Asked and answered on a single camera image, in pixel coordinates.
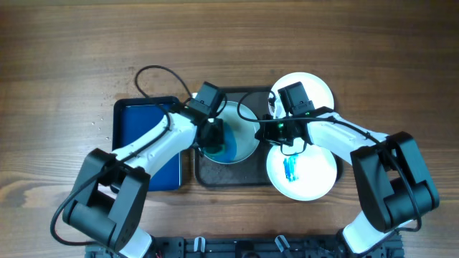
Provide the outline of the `green sponge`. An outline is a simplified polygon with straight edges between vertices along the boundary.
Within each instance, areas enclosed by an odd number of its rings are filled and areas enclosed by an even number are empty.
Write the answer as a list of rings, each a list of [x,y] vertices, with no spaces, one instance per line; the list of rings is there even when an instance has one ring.
[[[203,153],[209,156],[218,156],[224,154],[226,151],[225,145],[216,145],[203,148]]]

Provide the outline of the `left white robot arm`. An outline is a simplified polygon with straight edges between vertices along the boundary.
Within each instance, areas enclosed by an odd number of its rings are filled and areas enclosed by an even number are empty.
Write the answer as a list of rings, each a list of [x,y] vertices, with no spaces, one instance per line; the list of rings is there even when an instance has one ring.
[[[153,237],[139,226],[151,178],[193,145],[221,144],[223,130],[219,118],[167,113],[154,128],[112,153],[92,150],[58,213],[92,244],[124,257],[151,255]]]

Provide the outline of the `white plate blue stain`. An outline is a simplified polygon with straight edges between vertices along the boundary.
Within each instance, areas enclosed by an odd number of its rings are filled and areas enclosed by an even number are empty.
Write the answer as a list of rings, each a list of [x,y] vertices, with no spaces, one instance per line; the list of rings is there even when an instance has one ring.
[[[260,128],[258,123],[243,120],[237,112],[238,103],[228,101],[223,111],[217,116],[224,122],[224,145],[222,155],[205,157],[221,164],[239,163],[252,155],[258,147],[259,140],[255,133]]]

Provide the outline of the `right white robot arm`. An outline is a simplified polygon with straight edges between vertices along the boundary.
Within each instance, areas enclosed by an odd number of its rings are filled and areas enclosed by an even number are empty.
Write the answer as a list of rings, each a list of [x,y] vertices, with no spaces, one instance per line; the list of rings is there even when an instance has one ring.
[[[300,154],[316,146],[349,163],[361,212],[339,232],[337,255],[363,257],[401,231],[417,232],[422,216],[440,196],[415,139],[404,131],[387,135],[344,120],[328,107],[275,119],[265,115],[256,139]]]

